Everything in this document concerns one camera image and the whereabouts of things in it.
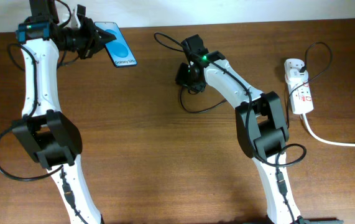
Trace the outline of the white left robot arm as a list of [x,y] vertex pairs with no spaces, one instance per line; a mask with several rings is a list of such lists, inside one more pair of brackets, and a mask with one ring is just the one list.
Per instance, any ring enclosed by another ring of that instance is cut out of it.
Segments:
[[62,113],[57,70],[61,51],[86,59],[116,40],[85,16],[85,7],[70,15],[76,24],[60,22],[55,1],[30,1],[32,15],[19,24],[16,38],[25,63],[22,118],[12,132],[29,157],[55,182],[71,223],[103,223],[81,167],[83,144],[78,128]]

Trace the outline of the blue Galaxy smartphone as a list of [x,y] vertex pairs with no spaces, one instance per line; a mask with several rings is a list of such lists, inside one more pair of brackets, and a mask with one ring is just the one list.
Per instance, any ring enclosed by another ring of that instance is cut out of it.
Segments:
[[115,40],[105,45],[106,51],[116,68],[133,67],[137,60],[128,46],[119,26],[115,22],[95,22],[95,26],[107,34],[115,36]]

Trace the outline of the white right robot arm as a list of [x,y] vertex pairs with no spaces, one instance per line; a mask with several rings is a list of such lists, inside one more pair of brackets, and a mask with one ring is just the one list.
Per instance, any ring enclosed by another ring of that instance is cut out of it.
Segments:
[[211,86],[234,108],[237,140],[259,173],[268,220],[271,223],[302,223],[287,168],[304,157],[286,161],[289,132],[278,94],[254,88],[234,71],[222,53],[209,52],[199,35],[188,37],[179,45],[187,62],[180,67],[177,83],[195,93]]

